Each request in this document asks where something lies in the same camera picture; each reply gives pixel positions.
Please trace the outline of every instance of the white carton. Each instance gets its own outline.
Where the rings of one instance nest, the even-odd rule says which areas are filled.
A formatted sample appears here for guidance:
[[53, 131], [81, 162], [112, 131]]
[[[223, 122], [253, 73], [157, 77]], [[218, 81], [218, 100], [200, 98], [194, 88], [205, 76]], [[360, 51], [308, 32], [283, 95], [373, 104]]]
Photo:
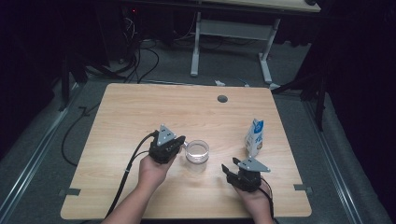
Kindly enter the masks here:
[[254, 119], [250, 129], [245, 137], [246, 148], [248, 155], [256, 157], [259, 154], [259, 150], [262, 149], [262, 132], [264, 129], [264, 121]]

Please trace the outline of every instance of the clear glass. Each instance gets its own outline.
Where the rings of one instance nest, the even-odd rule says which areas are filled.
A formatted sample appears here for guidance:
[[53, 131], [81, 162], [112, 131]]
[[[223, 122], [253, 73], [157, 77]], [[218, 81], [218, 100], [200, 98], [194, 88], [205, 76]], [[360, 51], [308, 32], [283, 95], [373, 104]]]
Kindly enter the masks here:
[[193, 172], [202, 172], [206, 169], [209, 159], [209, 146], [202, 140], [194, 140], [186, 146], [186, 165]]

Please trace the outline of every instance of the desk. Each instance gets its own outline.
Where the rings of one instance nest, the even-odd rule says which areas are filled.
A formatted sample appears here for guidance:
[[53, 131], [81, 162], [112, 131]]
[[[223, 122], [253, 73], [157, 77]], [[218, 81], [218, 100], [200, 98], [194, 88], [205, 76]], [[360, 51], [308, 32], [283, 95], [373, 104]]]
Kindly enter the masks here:
[[[219, 95], [228, 97], [220, 103]], [[270, 183], [277, 217], [311, 214], [302, 180], [278, 115], [272, 93], [264, 88], [110, 84], [99, 107], [61, 215], [65, 219], [104, 218], [124, 169], [139, 142], [165, 124], [186, 141], [210, 146], [204, 172], [186, 169], [184, 151], [152, 196], [144, 218], [249, 217], [221, 171], [223, 163], [237, 172], [232, 157], [244, 159], [244, 138], [253, 119], [263, 119], [264, 140], [257, 160], [271, 169]], [[149, 149], [149, 139], [140, 151]], [[119, 202], [135, 187], [139, 159], [134, 161]]]
[[[269, 7], [280, 10], [296, 10], [303, 12], [320, 12], [320, 7], [317, 4], [309, 6], [304, 0], [204, 0], [200, 1], [200, 4], [202, 4], [202, 2], [221, 3], [247, 7]], [[265, 40], [265, 46], [262, 50], [262, 53], [259, 53], [259, 60], [262, 67], [262, 75], [264, 77], [264, 81], [268, 84], [271, 84], [272, 78], [267, 64], [267, 57], [274, 42], [279, 23], [280, 18], [276, 18], [272, 25], [202, 20], [201, 12], [198, 12], [195, 25], [195, 44], [191, 60], [191, 76], [198, 76], [200, 36], [221, 35], [227, 37]]]

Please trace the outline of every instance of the floor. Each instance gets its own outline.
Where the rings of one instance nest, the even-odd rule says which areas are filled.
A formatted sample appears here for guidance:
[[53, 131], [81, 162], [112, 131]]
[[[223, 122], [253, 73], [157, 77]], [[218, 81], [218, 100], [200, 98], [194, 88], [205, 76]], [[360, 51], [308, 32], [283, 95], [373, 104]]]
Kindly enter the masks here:
[[[148, 40], [142, 44], [141, 60], [132, 83], [144, 76], [142, 83], [177, 83], [268, 88], [264, 83], [258, 49], [263, 43], [227, 43], [214, 41], [202, 45], [198, 77], [190, 77], [190, 41], [166, 47]], [[288, 43], [273, 45], [269, 67], [275, 84], [294, 79], [307, 47], [292, 47]], [[112, 64], [111, 69], [122, 65]], [[120, 82], [90, 75], [85, 85], [71, 81], [71, 104], [59, 111], [62, 104], [60, 85], [55, 86], [55, 98], [32, 120], [29, 127], [0, 161], [0, 223], [81, 223], [60, 216], [64, 195], [73, 178], [75, 167], [64, 158], [78, 163], [95, 116], [94, 106], [101, 101], [106, 85]], [[299, 91], [274, 95], [276, 106], [300, 175], [307, 186], [307, 196], [313, 213], [310, 217], [278, 217], [279, 223], [391, 223], [375, 196], [371, 184], [356, 160], [350, 144], [332, 108], [329, 97], [323, 116], [323, 132], [313, 122], [315, 101], [302, 102]], [[83, 109], [93, 108], [88, 117]], [[161, 223], [185, 223], [186, 220], [161, 220]], [[247, 223], [251, 220], [189, 220], [189, 223]], [[143, 223], [156, 223], [144, 220]]]

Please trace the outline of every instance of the dark background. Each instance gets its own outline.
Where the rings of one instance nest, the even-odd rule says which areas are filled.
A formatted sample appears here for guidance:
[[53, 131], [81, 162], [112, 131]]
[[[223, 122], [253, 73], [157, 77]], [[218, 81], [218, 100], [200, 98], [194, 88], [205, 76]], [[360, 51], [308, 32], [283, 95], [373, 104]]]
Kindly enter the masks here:
[[[311, 74], [320, 77], [325, 71], [327, 92], [346, 136], [395, 221], [395, 3], [318, 2], [322, 15], [350, 20], [322, 25], [319, 21], [286, 18], [275, 42], [288, 40], [294, 46], [313, 43], [297, 79]], [[103, 10], [106, 7], [110, 8], [106, 4], [45, 0], [0, 4], [1, 158], [52, 99], [51, 88], [62, 74], [67, 48], [77, 49], [102, 65], [125, 56], [119, 8]], [[193, 18], [192, 12], [170, 9], [138, 8], [137, 13], [139, 38], [158, 38], [169, 46], [176, 33], [190, 29]], [[313, 84], [316, 82], [307, 82], [301, 89]]]

